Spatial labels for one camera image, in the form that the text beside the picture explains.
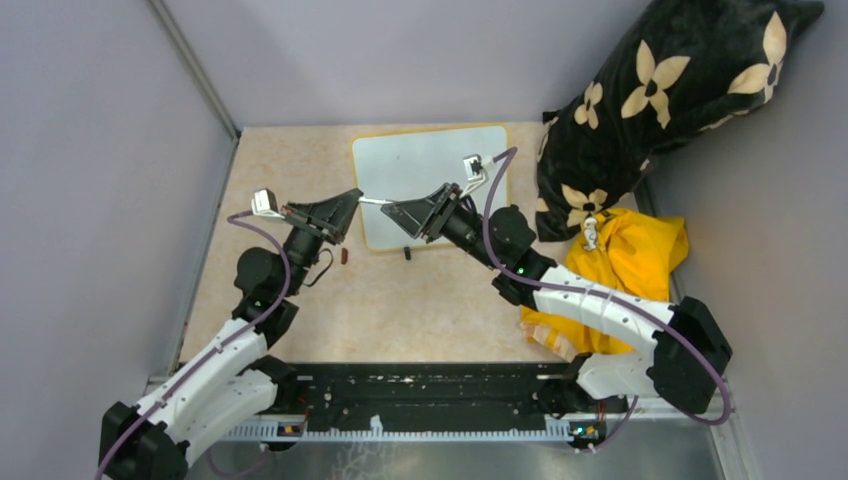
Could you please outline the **white marker pen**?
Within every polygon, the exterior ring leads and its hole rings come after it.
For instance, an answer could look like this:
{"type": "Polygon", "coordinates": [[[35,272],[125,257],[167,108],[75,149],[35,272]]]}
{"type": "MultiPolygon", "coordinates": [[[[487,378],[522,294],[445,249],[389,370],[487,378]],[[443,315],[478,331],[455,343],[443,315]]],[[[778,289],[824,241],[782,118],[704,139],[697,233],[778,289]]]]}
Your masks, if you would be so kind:
{"type": "Polygon", "coordinates": [[[397,203],[397,200],[376,199],[376,198],[368,198],[368,197],[363,196],[363,197],[360,197],[358,199],[358,202],[361,203],[361,204],[367,204],[367,205],[384,206],[384,205],[391,205],[391,204],[397,203]]]}

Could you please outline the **yellow framed whiteboard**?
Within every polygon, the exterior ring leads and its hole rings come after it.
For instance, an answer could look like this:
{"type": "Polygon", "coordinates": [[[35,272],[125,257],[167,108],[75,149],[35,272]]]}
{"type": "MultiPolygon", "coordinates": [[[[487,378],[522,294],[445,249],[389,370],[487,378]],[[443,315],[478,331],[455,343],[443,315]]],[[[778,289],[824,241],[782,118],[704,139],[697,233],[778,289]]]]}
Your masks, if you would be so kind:
{"type": "MultiPolygon", "coordinates": [[[[383,132],[356,137],[351,143],[357,188],[366,198],[407,200],[427,196],[444,183],[466,186],[463,159],[494,156],[507,150],[509,136],[502,124],[471,124],[383,132]]],[[[380,212],[379,205],[361,206],[366,247],[372,252],[435,248],[412,239],[380,212]]]]}

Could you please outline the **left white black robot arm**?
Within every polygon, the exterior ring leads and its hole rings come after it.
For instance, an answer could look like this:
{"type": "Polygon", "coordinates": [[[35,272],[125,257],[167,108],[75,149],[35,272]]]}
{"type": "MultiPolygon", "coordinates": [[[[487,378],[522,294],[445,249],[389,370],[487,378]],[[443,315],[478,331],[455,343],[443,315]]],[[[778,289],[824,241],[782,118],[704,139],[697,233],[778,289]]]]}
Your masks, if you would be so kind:
{"type": "Polygon", "coordinates": [[[98,479],[183,479],[214,444],[269,408],[292,411],[297,373],[269,355],[299,308],[290,302],[326,244],[341,244],[363,193],[354,188],[313,203],[278,205],[268,189],[228,223],[251,230],[273,248],[254,247],[238,260],[242,297],[213,339],[154,391],[132,405],[113,404],[100,434],[98,479]]]}

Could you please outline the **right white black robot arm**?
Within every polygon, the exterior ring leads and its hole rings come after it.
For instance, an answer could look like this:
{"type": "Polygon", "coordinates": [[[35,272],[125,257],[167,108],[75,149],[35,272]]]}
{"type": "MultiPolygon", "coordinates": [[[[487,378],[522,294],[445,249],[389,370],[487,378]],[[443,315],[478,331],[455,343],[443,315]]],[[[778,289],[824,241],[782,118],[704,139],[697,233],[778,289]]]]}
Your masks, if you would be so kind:
{"type": "Polygon", "coordinates": [[[733,350],[709,307],[624,293],[540,254],[516,205],[467,209],[456,184],[419,198],[384,203],[381,212],[414,239],[447,239],[491,270],[507,302],[577,321],[631,347],[627,354],[586,353],[571,361],[563,398],[588,412],[614,396],[660,398],[707,425],[726,422],[733,404],[724,373],[733,350]]]}

